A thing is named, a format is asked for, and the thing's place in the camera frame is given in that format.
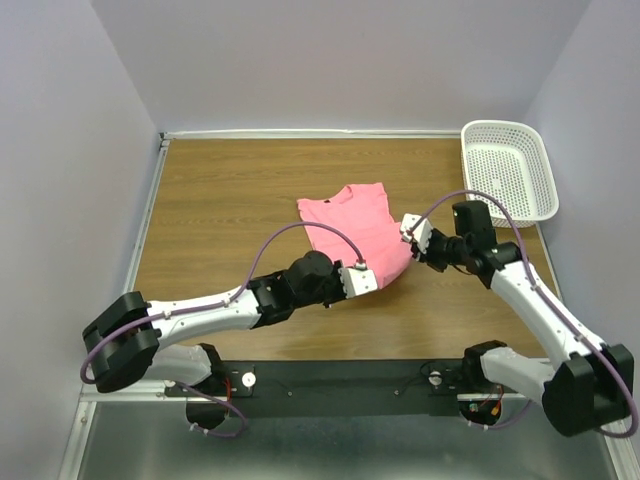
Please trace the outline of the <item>pink t shirt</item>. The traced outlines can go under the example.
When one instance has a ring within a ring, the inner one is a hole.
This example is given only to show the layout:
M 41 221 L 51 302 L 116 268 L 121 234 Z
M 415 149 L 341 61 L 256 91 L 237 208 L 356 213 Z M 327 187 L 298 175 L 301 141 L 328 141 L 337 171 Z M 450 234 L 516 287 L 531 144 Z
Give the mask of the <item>pink t shirt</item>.
M 300 219 L 344 233 L 359 248 L 383 289 L 409 266 L 410 246 L 401 240 L 400 224 L 389 209 L 384 185 L 350 184 L 323 200 L 297 201 Z

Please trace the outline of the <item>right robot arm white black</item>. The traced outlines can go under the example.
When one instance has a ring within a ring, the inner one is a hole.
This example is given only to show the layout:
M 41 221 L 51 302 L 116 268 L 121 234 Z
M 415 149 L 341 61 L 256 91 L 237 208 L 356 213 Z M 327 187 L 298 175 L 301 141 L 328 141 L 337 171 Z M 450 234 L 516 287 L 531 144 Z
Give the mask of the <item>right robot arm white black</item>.
M 474 392 L 491 384 L 508 387 L 540 405 L 565 437 L 591 430 L 610 438 L 632 437 L 639 429 L 633 355 L 579 322 L 535 272 L 522 239 L 498 241 L 489 212 L 494 202 L 486 197 L 454 204 L 453 236 L 434 228 L 427 215 L 407 214 L 400 227 L 414 259 L 438 272 L 465 268 L 511 307 L 548 358 L 540 362 L 501 342 L 485 342 L 465 351 L 462 384 Z M 630 422 L 626 431 L 607 430 L 622 420 Z

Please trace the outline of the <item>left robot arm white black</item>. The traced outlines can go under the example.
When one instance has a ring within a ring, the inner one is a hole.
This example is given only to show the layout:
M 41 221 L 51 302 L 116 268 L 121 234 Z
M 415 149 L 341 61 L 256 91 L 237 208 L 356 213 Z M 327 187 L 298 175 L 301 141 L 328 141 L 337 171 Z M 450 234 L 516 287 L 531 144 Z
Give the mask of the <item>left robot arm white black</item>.
M 212 394 L 222 380 L 217 352 L 204 344 L 187 348 L 183 341 L 274 325 L 307 306 L 329 307 L 347 299 L 348 274 L 341 261 L 310 251 L 287 269 L 221 294 L 150 302 L 138 291 L 126 292 L 84 329 L 81 379 L 101 393 L 157 380 Z

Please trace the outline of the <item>white perforated plastic basket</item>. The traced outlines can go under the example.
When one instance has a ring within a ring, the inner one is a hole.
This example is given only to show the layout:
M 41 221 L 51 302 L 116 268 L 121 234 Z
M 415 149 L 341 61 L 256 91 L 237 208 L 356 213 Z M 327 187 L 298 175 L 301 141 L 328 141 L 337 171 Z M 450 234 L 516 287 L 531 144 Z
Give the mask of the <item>white perforated plastic basket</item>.
M 519 228 L 556 215 L 559 199 L 540 134 L 502 120 L 475 120 L 461 130 L 461 163 L 466 189 L 498 200 Z

